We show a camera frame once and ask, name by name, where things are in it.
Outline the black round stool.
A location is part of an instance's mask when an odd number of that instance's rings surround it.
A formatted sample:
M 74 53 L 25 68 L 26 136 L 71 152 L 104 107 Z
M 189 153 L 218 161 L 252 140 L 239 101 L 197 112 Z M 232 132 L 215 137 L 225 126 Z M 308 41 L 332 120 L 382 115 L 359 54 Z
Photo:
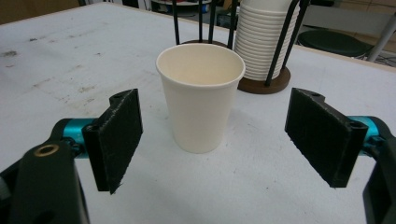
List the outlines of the black round stool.
M 297 37 L 297 43 L 307 48 L 352 58 L 364 57 L 373 48 L 372 45 L 359 41 L 353 36 L 328 30 L 302 32 Z

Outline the single white paper cup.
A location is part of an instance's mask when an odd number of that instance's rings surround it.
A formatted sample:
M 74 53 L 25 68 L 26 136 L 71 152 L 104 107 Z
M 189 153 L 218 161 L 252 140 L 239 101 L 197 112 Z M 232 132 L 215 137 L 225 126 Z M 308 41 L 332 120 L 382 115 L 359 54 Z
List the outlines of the single white paper cup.
M 234 51 L 213 44 L 183 44 L 156 60 L 179 147 L 202 154 L 219 146 L 245 63 Z

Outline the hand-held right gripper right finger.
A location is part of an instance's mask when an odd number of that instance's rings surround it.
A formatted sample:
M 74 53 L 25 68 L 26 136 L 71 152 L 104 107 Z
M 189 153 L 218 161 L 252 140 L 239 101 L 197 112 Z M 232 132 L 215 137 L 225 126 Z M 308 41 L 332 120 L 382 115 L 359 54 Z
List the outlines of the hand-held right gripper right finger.
M 311 166 L 332 188 L 344 188 L 356 159 L 379 139 L 371 117 L 347 117 L 319 93 L 291 90 L 285 131 Z

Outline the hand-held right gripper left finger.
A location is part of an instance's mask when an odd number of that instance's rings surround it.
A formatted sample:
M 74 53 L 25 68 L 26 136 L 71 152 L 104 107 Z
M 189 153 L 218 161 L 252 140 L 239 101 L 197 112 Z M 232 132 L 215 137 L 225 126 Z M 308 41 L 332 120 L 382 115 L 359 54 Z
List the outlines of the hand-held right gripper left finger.
M 68 119 L 62 139 L 69 141 L 78 159 L 90 160 L 97 189 L 114 194 L 142 133 L 138 89 L 132 89 L 111 96 L 98 118 Z

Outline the stack of white paper cups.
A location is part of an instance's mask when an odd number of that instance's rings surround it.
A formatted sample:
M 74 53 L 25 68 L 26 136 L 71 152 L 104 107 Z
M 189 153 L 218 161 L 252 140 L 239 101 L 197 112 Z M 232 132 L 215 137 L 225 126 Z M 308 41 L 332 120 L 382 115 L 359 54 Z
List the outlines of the stack of white paper cups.
M 241 1 L 233 50 L 245 62 L 245 78 L 267 79 L 291 2 Z

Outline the wooden wire cup holder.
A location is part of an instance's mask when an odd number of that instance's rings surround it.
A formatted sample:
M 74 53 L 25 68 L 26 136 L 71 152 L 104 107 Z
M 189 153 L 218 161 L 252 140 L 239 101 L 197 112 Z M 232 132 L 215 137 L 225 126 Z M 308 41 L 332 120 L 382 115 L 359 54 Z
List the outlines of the wooden wire cup holder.
M 196 41 L 204 44 L 215 44 L 233 50 L 238 13 L 242 0 L 228 1 L 231 3 L 229 5 L 231 13 L 230 26 L 228 28 L 228 40 L 223 44 L 213 39 L 214 26 L 216 22 L 216 3 L 218 0 L 165 0 L 174 17 L 175 35 L 179 35 L 177 6 L 184 4 L 197 6 L 199 15 L 203 15 L 206 12 L 210 13 L 210 22 L 208 38 L 203 38 L 203 22 L 198 21 L 198 38 Z M 282 91 L 288 86 L 290 82 L 290 70 L 286 67 L 286 63 L 290 56 L 293 43 L 300 29 L 309 2 L 310 0 L 292 0 L 267 79 L 265 81 L 257 81 L 243 77 L 238 84 L 239 90 L 255 94 L 270 94 Z

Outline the grey metal stand leg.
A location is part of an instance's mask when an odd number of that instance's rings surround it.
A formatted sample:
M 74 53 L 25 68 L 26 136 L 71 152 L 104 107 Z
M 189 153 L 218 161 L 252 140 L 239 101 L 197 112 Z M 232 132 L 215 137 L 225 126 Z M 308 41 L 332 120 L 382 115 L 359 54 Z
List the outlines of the grey metal stand leg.
M 367 61 L 374 62 L 381 53 L 382 49 L 387 45 L 389 39 L 396 32 L 396 12 L 390 17 L 383 31 L 381 32 L 380 38 L 376 42 L 375 46 L 371 49 Z

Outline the white foam mat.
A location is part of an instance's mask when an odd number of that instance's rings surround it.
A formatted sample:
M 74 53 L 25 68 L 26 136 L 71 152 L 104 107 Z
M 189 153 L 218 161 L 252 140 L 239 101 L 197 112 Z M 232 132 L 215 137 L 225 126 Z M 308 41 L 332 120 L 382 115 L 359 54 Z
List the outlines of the white foam mat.
M 219 147 L 177 146 L 155 61 L 196 36 L 192 21 L 107 3 L 0 25 L 0 171 L 58 120 L 97 117 L 137 89 L 144 132 L 118 190 L 98 191 L 77 161 L 93 224 L 365 224 L 373 159 L 331 188 L 285 133 L 289 91 L 238 92 Z

